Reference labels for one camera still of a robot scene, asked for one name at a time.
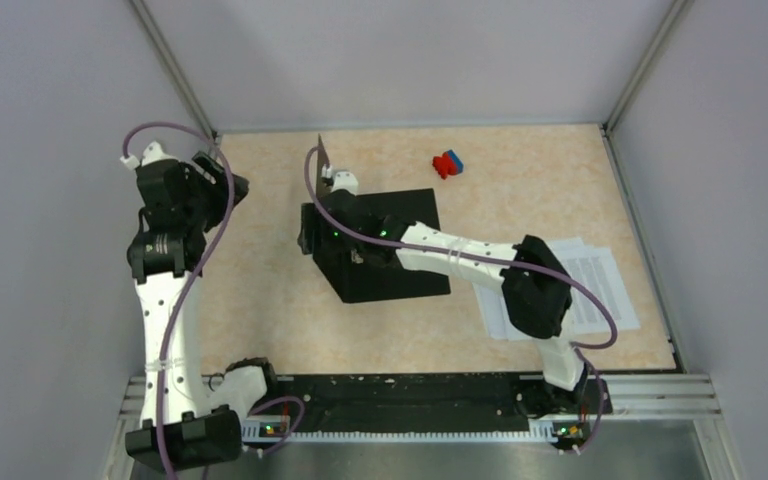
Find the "teal and black file folder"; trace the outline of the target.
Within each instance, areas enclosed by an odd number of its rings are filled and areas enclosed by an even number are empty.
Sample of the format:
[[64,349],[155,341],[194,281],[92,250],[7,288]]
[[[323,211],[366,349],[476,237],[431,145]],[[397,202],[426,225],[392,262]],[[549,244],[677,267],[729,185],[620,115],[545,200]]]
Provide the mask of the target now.
[[391,244],[422,223],[438,229],[431,188],[358,194],[346,170],[333,170],[321,138],[310,150],[316,177],[314,203],[301,207],[297,243],[346,304],[442,296],[451,293],[447,276],[405,269]]

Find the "white printed paper stack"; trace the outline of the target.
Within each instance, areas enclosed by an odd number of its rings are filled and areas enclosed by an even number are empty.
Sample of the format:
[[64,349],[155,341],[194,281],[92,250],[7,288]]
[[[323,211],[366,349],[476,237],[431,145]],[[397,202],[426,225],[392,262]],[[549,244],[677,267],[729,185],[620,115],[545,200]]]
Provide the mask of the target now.
[[[641,328],[610,248],[588,245],[580,237],[551,240],[548,246],[568,275],[586,287],[609,310],[619,332]],[[473,290],[486,332],[492,339],[528,339],[510,323],[500,295],[478,284],[473,286]],[[592,301],[576,288],[571,288],[570,293],[572,303],[564,317],[563,332],[570,335],[609,333],[607,321]]]

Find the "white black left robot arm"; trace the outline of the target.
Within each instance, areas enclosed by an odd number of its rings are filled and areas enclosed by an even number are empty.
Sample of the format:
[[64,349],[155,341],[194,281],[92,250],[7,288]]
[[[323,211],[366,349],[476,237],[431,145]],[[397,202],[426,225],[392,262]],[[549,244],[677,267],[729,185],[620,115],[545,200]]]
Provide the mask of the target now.
[[230,365],[216,390],[201,372],[203,270],[248,182],[206,153],[185,162],[157,141],[122,161],[135,173],[143,201],[127,262],[142,310],[146,375],[140,424],[125,446],[137,463],[173,479],[237,459],[243,420],[280,401],[264,357]]

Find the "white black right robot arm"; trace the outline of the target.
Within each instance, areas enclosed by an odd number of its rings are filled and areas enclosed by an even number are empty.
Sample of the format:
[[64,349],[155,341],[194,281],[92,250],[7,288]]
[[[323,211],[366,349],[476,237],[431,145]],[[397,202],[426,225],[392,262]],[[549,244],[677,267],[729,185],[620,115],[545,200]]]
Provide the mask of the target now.
[[567,271],[547,243],[526,235],[492,243],[442,232],[338,190],[303,205],[298,244],[315,259],[378,271],[459,278],[499,296],[508,323],[535,341],[549,404],[572,412],[587,397],[586,368],[564,336],[572,305]]

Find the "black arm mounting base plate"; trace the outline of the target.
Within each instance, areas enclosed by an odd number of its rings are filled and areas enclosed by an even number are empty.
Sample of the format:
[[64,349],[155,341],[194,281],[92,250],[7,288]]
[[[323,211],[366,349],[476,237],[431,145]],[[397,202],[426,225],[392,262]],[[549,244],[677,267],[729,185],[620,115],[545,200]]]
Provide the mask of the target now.
[[525,432],[552,415],[575,424],[613,405],[605,381],[573,391],[523,373],[295,375],[274,380],[255,405],[310,434],[481,434]]

